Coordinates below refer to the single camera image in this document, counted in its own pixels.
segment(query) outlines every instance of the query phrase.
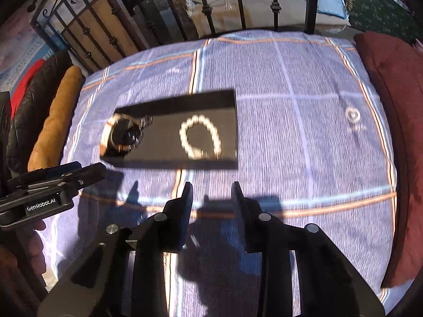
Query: metal screw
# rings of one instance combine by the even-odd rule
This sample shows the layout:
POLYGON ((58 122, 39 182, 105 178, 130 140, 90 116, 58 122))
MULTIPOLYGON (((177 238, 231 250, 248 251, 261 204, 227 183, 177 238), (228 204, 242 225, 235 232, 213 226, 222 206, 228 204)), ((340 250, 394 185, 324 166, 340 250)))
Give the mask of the metal screw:
POLYGON ((108 234, 114 234, 119 230, 119 226, 117 226, 116 224, 110 224, 107 228, 106 231, 108 234))
POLYGON ((319 227, 316 224, 307 224, 305 228, 308 232, 311 232, 312 234, 315 234, 319 231, 319 227))
POLYGON ((269 221, 270 219, 272 219, 272 216, 269 215, 268 213, 263 212, 259 214, 259 219, 261 221, 269 221))
POLYGON ((156 214, 154 215, 154 220, 155 220, 155 221, 165 221, 165 220, 167 219, 167 217, 168 217, 168 216, 166 216, 166 214, 165 214, 165 213, 163 213, 163 212, 159 212, 159 213, 156 213, 156 214))

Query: black box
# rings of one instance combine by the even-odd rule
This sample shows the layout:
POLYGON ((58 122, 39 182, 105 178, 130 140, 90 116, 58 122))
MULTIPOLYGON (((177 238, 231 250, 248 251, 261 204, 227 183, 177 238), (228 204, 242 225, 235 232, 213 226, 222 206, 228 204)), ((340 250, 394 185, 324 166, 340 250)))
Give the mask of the black box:
POLYGON ((108 146, 101 160, 116 167, 147 169, 238 169, 238 125, 234 90, 183 95, 121 107, 117 114, 134 118, 152 117, 137 148, 118 153, 108 146), (222 153, 217 159, 213 153, 210 132, 201 124, 187 132, 192 147, 205 150, 208 158, 189 159, 181 146, 181 124, 193 115, 204 115, 217 128, 222 153))

